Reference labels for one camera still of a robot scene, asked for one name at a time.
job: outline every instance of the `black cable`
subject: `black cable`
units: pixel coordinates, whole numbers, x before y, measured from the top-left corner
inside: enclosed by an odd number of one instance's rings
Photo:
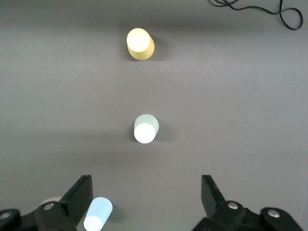
[[[280,0],[279,11],[278,11],[278,12],[271,12],[271,11],[269,11],[269,10],[267,10],[267,9],[265,9],[265,8],[259,7],[259,6],[246,6],[246,7],[242,7],[242,8],[234,8],[232,5],[235,4],[235,3],[237,3],[239,0],[233,0],[233,1],[231,1],[231,2],[228,2],[227,0],[222,0],[222,1],[214,0],[218,5],[213,4],[210,0],[208,0],[208,1],[209,1],[213,6],[216,6],[216,7],[226,7],[226,6],[229,6],[230,8],[232,8],[232,9],[235,10],[235,11],[241,11],[241,10],[245,10],[245,9],[255,9],[255,10],[260,10],[260,11],[263,11],[263,12],[266,12],[266,13],[269,13],[269,14],[272,14],[272,15],[278,14],[279,17],[280,17],[280,20],[281,20],[282,24],[283,24],[286,28],[288,28],[288,29],[290,29],[290,30],[298,30],[299,28],[302,27],[303,21],[304,21],[303,15],[302,15],[302,13],[299,11],[299,9],[290,7],[290,8],[286,8],[286,9],[283,9],[283,10],[282,10],[282,0]],[[284,12],[284,11],[289,11],[289,10],[296,11],[296,12],[298,13],[298,15],[299,15],[299,26],[298,26],[298,27],[295,27],[295,28],[290,27],[290,26],[284,21],[284,19],[283,19],[281,13]]]

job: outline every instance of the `white cup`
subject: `white cup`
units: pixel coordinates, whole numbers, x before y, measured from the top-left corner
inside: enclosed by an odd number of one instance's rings
[[[139,116],[134,124],[134,135],[140,143],[150,143],[154,140],[159,129],[157,119],[149,114]]]

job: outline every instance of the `yellow cup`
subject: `yellow cup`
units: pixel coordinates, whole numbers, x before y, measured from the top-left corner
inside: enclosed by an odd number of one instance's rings
[[[146,60],[154,53],[154,41],[144,29],[135,28],[127,35],[127,47],[131,56],[137,60]]]

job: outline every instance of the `screw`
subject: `screw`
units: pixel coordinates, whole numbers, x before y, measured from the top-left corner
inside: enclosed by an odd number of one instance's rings
[[[3,213],[1,216],[0,216],[0,220],[4,220],[6,218],[9,218],[11,216],[11,213]]]
[[[273,218],[279,218],[279,217],[280,217],[279,212],[277,212],[277,211],[274,210],[274,209],[270,209],[270,210],[268,211],[268,214],[269,214],[271,217],[273,217]]]
[[[238,209],[239,208],[239,206],[235,202],[229,202],[228,207],[231,208],[231,209]]]
[[[43,209],[44,209],[44,210],[50,210],[50,209],[53,208],[53,206],[54,206],[54,204],[53,204],[53,203],[50,203],[50,204],[48,204],[48,205],[45,205],[45,206],[43,207]]]

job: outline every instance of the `cylinder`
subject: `cylinder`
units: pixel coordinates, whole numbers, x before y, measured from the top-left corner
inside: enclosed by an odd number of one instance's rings
[[[135,28],[127,35],[127,47],[130,55],[137,60],[146,60],[154,53],[152,37],[144,29]]]
[[[150,143],[159,129],[157,119],[149,114],[139,116],[134,124],[134,136],[140,143]]]
[[[100,231],[112,212],[111,202],[104,197],[97,197],[88,209],[83,225],[87,231]]]

